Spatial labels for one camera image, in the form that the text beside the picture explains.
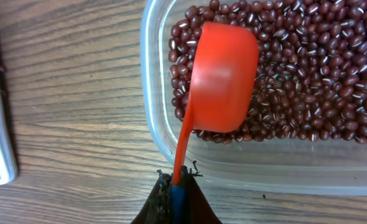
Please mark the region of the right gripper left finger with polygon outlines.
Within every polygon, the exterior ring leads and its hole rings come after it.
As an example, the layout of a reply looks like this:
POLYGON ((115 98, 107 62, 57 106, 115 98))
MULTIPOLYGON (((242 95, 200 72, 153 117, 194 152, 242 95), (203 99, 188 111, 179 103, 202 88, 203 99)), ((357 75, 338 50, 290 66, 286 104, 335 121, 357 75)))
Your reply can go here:
POLYGON ((173 211, 170 207, 170 174, 157 170, 159 176, 145 204, 132 224, 171 224, 173 211))

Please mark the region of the orange measuring scoop blue handle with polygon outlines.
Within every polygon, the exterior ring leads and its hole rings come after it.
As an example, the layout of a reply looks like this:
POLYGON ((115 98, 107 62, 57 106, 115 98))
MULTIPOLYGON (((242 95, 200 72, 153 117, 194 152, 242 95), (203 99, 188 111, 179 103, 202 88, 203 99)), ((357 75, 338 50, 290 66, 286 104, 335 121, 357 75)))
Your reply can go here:
POLYGON ((197 46, 189 97, 175 153, 172 175, 173 223, 184 221, 185 154, 194 129, 229 133, 244 121, 256 76, 258 42, 249 30, 206 22, 197 46))

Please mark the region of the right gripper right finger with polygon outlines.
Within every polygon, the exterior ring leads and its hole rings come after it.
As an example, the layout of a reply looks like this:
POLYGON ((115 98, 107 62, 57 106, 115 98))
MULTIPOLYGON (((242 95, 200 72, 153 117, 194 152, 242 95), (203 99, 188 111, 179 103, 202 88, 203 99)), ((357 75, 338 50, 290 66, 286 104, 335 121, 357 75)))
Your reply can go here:
POLYGON ((184 224, 221 224, 195 180, 196 177, 203 176, 197 168, 197 161, 193 161, 192 164, 194 170, 182 166, 180 186, 185 191, 182 222, 184 224))

